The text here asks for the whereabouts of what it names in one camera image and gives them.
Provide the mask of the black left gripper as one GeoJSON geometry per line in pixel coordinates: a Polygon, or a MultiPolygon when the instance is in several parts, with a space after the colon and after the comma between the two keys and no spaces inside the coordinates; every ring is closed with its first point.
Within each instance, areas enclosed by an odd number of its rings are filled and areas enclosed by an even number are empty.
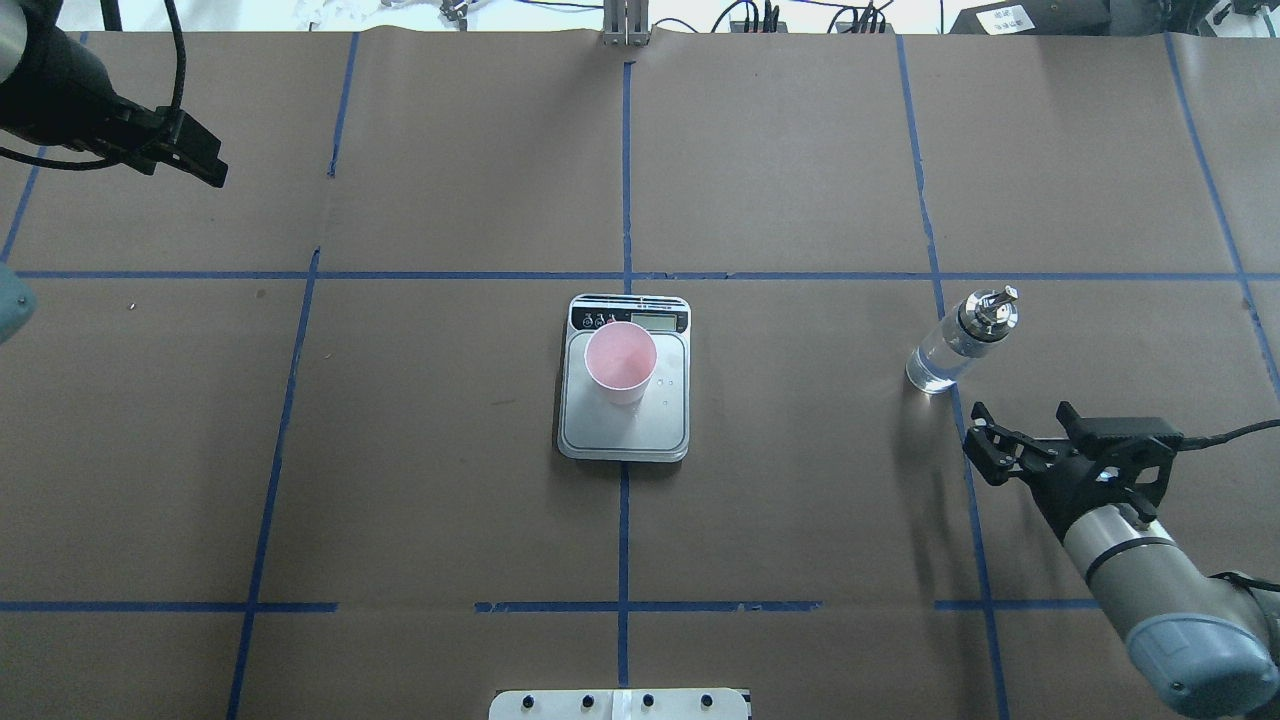
{"type": "Polygon", "coordinates": [[[90,152],[59,161],[12,149],[33,168],[90,172],[129,167],[152,176],[164,164],[214,188],[227,182],[221,141],[183,106],[188,55],[177,3],[164,4],[175,50],[170,100],[148,109],[119,95],[99,56],[58,27],[60,1],[3,3],[3,131],[40,147],[90,152]]]}

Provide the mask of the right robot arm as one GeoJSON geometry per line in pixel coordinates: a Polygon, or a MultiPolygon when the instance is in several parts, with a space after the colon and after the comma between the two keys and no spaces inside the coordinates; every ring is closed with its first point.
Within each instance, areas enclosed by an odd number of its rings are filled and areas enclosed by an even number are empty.
{"type": "Polygon", "coordinates": [[[987,484],[1021,480],[1161,702],[1190,719],[1277,716],[1277,584],[1203,574],[1158,509],[1179,454],[1277,425],[1187,436],[1158,416],[1083,416],[1061,402],[1062,436],[1000,425],[974,404],[963,451],[987,484]]]}

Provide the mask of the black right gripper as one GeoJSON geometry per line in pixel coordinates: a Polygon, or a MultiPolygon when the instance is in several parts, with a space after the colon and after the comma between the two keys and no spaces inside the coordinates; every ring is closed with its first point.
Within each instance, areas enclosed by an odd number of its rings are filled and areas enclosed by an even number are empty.
{"type": "Polygon", "coordinates": [[[963,451],[988,486],[1023,480],[1057,541],[1106,505],[1128,505],[1143,523],[1158,519],[1181,430],[1157,416],[1083,416],[1070,402],[1056,419],[1066,432],[1057,454],[1050,439],[1002,427],[974,402],[963,451]]]}

